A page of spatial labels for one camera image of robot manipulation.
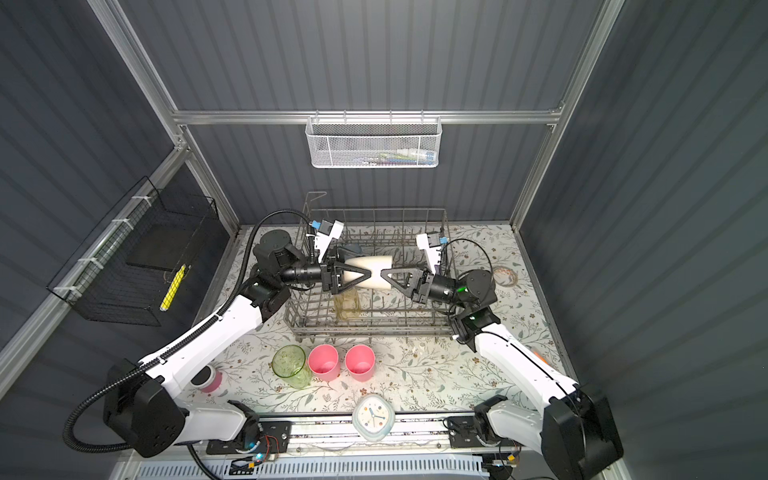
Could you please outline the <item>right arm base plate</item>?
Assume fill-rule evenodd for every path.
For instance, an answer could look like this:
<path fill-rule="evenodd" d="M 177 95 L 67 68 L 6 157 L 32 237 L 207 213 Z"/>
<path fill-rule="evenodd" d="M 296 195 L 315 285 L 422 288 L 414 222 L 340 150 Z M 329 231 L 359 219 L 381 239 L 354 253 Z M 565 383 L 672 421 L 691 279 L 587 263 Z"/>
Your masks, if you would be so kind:
<path fill-rule="evenodd" d="M 448 416 L 442 420 L 442 424 L 448 431 L 449 443 L 453 449 L 484 447 L 478 437 L 473 415 Z"/>

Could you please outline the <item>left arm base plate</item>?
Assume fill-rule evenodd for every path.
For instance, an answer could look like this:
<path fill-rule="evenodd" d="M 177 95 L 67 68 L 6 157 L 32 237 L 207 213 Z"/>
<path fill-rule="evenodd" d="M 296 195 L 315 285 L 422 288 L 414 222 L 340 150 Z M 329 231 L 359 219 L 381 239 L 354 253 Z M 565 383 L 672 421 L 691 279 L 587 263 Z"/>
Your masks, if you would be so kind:
<path fill-rule="evenodd" d="M 259 421 L 247 424 L 229 441 L 211 440 L 206 446 L 208 455 L 276 455 L 287 451 L 293 424 L 289 421 Z"/>

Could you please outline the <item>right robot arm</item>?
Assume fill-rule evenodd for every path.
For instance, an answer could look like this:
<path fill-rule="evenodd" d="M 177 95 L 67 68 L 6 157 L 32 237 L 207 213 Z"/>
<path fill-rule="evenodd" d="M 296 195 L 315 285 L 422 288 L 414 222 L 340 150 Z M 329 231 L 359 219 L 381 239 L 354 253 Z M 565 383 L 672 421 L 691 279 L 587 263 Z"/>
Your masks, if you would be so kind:
<path fill-rule="evenodd" d="M 448 306 L 457 343 L 495 365 L 525 394 L 532 410 L 497 395 L 474 408 L 478 438 L 514 441 L 538 452 L 558 479 L 591 479 L 624 455 L 607 397 L 551 367 L 492 312 L 494 276 L 475 269 L 451 278 L 415 268 L 385 269 L 381 278 L 410 300 Z"/>

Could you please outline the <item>yellow transparent cup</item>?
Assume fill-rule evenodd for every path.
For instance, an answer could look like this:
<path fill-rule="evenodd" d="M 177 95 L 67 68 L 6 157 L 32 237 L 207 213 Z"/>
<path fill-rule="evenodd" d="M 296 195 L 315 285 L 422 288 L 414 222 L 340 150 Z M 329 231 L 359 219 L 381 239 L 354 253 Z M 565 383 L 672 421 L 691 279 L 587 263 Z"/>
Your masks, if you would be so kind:
<path fill-rule="evenodd" d="M 339 321 L 356 321 L 361 318 L 362 309 L 357 288 L 351 288 L 333 297 L 334 312 Z"/>

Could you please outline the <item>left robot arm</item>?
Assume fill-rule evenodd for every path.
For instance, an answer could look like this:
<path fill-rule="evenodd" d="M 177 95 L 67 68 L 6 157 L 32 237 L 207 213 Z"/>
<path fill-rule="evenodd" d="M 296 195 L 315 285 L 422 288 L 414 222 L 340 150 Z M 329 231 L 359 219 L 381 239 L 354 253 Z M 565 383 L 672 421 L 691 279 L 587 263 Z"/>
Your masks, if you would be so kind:
<path fill-rule="evenodd" d="M 193 407 L 178 397 L 220 353 L 278 313 L 299 285 L 318 283 L 324 291 L 337 294 L 347 288 L 342 282 L 346 271 L 357 273 L 355 284 L 370 278 L 366 269 L 326 257 L 330 244 L 342 235 L 342 222 L 313 221 L 300 211 L 294 214 L 306 224 L 308 247 L 294 245 L 282 230 L 250 234 L 245 254 L 256 262 L 242 263 L 223 304 L 139 362 L 124 360 L 115 365 L 106 385 L 82 401 L 65 421 L 62 438 L 67 447 L 91 454 L 132 449 L 144 458 L 170 446 L 203 441 L 236 442 L 242 453 L 258 449 L 259 417 L 249 407 L 238 401 L 223 407 Z M 92 444 L 77 438 L 77 421 L 97 401 L 103 401 L 103 422 L 120 442 Z"/>

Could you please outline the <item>beige cup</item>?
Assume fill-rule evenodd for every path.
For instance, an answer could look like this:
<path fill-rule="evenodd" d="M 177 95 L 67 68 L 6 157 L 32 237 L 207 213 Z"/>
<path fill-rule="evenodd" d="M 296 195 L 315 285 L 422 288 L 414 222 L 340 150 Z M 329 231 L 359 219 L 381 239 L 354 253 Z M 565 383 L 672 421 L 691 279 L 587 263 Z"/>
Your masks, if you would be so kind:
<path fill-rule="evenodd" d="M 391 255 L 356 257 L 346 260 L 345 264 L 368 270 L 371 273 L 368 279 L 355 284 L 354 288 L 383 291 L 391 289 L 391 285 L 381 276 L 383 270 L 393 267 L 393 257 Z"/>

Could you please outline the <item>pink cup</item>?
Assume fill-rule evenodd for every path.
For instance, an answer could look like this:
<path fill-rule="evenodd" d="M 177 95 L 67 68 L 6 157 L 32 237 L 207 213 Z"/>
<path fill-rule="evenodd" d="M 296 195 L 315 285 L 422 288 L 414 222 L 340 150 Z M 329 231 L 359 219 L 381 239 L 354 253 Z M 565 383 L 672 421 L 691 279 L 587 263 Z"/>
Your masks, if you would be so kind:
<path fill-rule="evenodd" d="M 340 375 L 338 350 L 330 344 L 314 347 L 307 359 L 311 372 L 321 381 L 330 382 Z"/>
<path fill-rule="evenodd" d="M 375 364 L 375 353 L 367 345 L 355 345 L 345 355 L 346 369 L 351 377 L 359 382 L 366 382 L 372 378 Z"/>

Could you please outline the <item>green transparent cup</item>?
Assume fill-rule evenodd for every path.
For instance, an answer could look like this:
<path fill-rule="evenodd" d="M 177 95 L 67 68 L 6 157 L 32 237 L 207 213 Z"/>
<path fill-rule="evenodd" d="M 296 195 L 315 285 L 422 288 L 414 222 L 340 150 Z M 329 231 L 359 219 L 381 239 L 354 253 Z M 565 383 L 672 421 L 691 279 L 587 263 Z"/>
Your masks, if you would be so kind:
<path fill-rule="evenodd" d="M 273 373 L 287 385 L 302 389 L 307 387 L 312 373 L 307 365 L 307 355 L 299 345 L 286 345 L 280 348 L 272 359 Z"/>

